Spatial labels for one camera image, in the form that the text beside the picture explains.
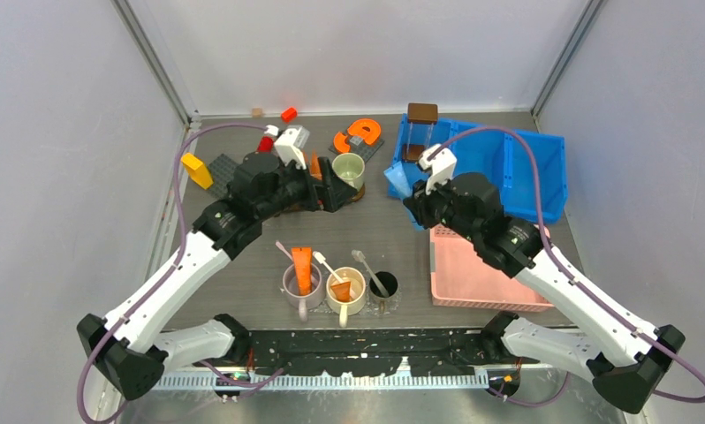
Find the white wall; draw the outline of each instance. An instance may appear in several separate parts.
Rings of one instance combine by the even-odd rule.
[[[182,133],[110,2],[0,0],[0,423],[80,422],[75,327],[141,285]]]
[[[136,0],[202,115],[528,110],[586,1]]]
[[[567,212],[585,270],[686,334],[705,373],[705,1],[608,2],[542,113],[566,137]],[[700,396],[678,366],[661,388]],[[656,422],[705,405],[650,401]]]

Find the yellow block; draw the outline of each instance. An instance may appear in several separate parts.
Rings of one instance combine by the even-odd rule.
[[[198,157],[187,153],[181,157],[181,163],[184,164],[186,172],[189,173],[191,180],[198,184],[201,188],[207,190],[212,186],[212,176],[209,175],[207,165],[204,164]]]

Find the mug handle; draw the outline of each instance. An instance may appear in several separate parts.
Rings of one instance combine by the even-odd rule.
[[[342,305],[339,308],[339,326],[342,328],[347,327],[347,305]]]
[[[308,321],[308,308],[306,307],[306,299],[301,299],[298,304],[298,315],[302,322]]]

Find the red block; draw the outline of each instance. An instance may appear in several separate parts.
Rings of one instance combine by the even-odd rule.
[[[257,152],[271,152],[272,148],[275,146],[275,141],[271,137],[262,137],[262,141],[259,141],[259,147],[256,148]]]
[[[298,111],[295,110],[295,108],[287,108],[286,111],[280,115],[280,117],[283,119],[283,121],[286,124],[290,124],[290,121],[292,121],[295,117],[298,116]]]

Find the table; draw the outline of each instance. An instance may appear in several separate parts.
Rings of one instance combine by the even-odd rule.
[[[308,153],[332,159],[329,151],[334,135],[363,116],[298,117],[293,125],[304,125],[311,137]],[[366,163],[366,193],[363,198],[341,210],[299,212],[273,218],[264,224],[263,235],[244,250],[236,261],[207,281],[176,313],[166,328],[183,329],[204,323],[216,314],[233,315],[249,329],[334,329],[337,315],[312,312],[307,323],[298,319],[297,311],[287,304],[280,292],[280,278],[290,265],[275,247],[280,240],[285,246],[311,246],[322,252],[333,267],[353,266],[364,271],[351,256],[361,250],[374,271],[394,274],[402,291],[396,311],[383,316],[374,314],[350,317],[348,328],[480,328],[495,314],[493,310],[435,307],[430,295],[429,242],[427,231],[416,231],[401,202],[386,194],[383,171],[390,166],[401,115],[365,116],[382,127],[383,146]],[[442,114],[487,125],[504,125],[515,129],[537,131],[534,120],[526,112]],[[256,124],[283,126],[278,117],[248,119]],[[225,122],[205,121],[202,127]],[[256,149],[262,133],[249,129],[227,129],[201,137],[195,154],[205,163],[220,154],[239,161]],[[186,188],[184,210],[186,222],[192,223],[215,199],[195,183]],[[579,254],[565,217],[550,227],[554,243],[574,266],[580,268]],[[556,309],[525,314],[527,319],[550,327],[571,323]]]

